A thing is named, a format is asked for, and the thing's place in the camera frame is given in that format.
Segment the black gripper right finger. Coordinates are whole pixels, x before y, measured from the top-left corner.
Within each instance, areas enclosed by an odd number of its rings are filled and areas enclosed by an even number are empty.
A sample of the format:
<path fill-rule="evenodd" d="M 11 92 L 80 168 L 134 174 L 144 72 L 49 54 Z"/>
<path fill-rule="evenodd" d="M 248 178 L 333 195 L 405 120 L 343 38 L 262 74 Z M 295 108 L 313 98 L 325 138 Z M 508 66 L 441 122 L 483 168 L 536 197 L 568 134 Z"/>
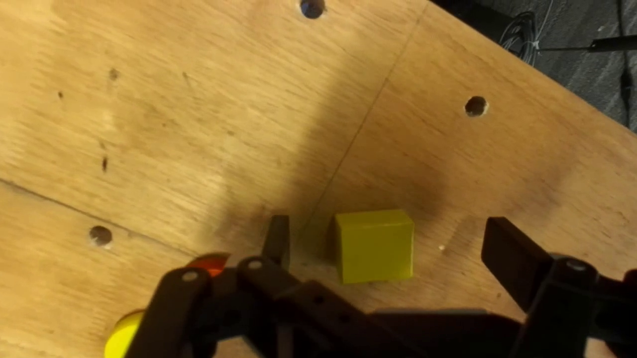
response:
<path fill-rule="evenodd" d="M 622 281 L 534 243 L 506 217 L 487 221 L 483 263 L 526 313 L 510 358 L 584 358 L 602 341 L 616 358 L 637 358 L 637 271 Z"/>

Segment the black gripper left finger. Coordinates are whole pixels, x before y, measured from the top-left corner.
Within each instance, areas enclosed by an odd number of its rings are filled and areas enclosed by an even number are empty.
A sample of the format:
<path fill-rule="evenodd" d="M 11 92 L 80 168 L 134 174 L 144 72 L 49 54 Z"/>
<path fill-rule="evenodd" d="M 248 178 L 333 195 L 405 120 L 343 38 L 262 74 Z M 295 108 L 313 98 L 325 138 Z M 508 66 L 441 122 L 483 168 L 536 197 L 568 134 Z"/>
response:
<path fill-rule="evenodd" d="M 391 329 L 287 271 L 289 229 L 289 217 L 276 215 L 264 251 L 216 279 L 192 263 L 170 271 L 126 358 L 214 358 L 230 339 L 274 358 L 413 358 Z"/>

